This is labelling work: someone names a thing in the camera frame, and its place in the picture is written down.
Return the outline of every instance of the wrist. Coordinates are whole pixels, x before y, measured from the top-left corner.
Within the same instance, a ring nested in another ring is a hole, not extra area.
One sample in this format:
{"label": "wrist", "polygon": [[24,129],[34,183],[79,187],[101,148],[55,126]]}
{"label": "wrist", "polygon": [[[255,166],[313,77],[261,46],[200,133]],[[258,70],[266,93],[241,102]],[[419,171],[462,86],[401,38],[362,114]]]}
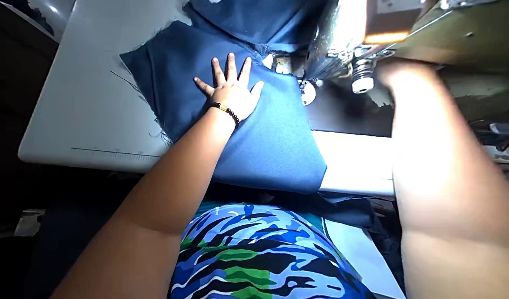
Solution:
{"label": "wrist", "polygon": [[236,128],[236,122],[234,121],[234,118],[232,118],[232,116],[230,116],[227,112],[217,107],[212,106],[208,108],[206,114],[212,119],[213,123],[215,123],[217,127],[223,130],[233,132]]}

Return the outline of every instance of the stacked fabric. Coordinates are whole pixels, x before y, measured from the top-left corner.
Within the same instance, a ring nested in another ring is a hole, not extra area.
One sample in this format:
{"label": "stacked fabric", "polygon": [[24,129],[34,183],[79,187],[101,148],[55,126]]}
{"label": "stacked fabric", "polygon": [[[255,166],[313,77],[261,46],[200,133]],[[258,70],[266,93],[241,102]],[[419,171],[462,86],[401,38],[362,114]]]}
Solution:
{"label": "stacked fabric", "polygon": [[252,58],[251,80],[264,81],[254,112],[232,134],[213,180],[231,185],[316,192],[326,164],[310,131],[297,78],[266,68],[269,51],[307,46],[324,2],[312,0],[192,0],[185,6],[192,26],[175,21],[121,59],[174,142],[208,109],[193,84],[212,82],[210,61],[223,64],[233,52],[238,63]]}

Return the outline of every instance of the dark fabric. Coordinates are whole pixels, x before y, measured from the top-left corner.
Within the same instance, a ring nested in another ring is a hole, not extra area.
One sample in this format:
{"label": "dark fabric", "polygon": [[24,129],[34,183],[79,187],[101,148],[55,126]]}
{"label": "dark fabric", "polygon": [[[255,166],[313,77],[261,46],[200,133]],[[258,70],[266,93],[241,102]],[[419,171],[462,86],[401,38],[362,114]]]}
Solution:
{"label": "dark fabric", "polygon": [[208,106],[192,78],[211,83],[211,58],[218,57],[224,69],[229,52],[238,63],[253,58],[249,88],[257,81],[265,85],[257,108],[227,143],[213,180],[304,194],[317,191],[326,165],[311,134],[296,77],[267,69],[258,53],[232,38],[178,21],[121,58],[160,126],[176,141]]}
{"label": "dark fabric", "polygon": [[326,0],[191,0],[202,17],[259,51],[293,52],[307,46]]}

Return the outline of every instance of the sewing machine light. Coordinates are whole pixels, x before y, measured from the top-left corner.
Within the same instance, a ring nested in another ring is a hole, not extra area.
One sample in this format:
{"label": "sewing machine light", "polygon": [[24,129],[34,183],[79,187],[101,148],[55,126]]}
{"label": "sewing machine light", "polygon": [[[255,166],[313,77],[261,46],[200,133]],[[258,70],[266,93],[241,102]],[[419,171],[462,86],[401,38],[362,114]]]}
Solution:
{"label": "sewing machine light", "polygon": [[366,36],[364,39],[364,44],[366,45],[381,45],[381,44],[391,44],[404,40],[408,37],[409,31],[405,32],[387,32]]}

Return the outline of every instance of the fingers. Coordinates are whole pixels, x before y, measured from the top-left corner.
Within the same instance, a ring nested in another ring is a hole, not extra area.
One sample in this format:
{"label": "fingers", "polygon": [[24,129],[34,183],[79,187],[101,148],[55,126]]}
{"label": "fingers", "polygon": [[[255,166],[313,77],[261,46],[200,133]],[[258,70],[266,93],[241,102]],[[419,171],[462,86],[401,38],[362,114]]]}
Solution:
{"label": "fingers", "polygon": [[251,58],[247,57],[239,73],[238,81],[247,86],[249,84],[249,75],[251,74]]}
{"label": "fingers", "polygon": [[234,53],[228,53],[227,59],[227,81],[235,82],[238,80],[238,72],[236,71],[236,58]]}
{"label": "fingers", "polygon": [[219,66],[218,58],[212,58],[212,71],[214,72],[214,80],[216,81],[216,86],[223,85],[226,80],[224,78],[223,71]]}
{"label": "fingers", "polygon": [[251,89],[251,94],[253,95],[254,99],[256,99],[257,102],[260,99],[260,94],[262,93],[263,87],[264,87],[264,82],[259,81]]}
{"label": "fingers", "polygon": [[195,85],[207,96],[211,96],[214,93],[214,89],[212,86],[204,83],[201,79],[195,77],[193,78],[193,82],[195,82]]}

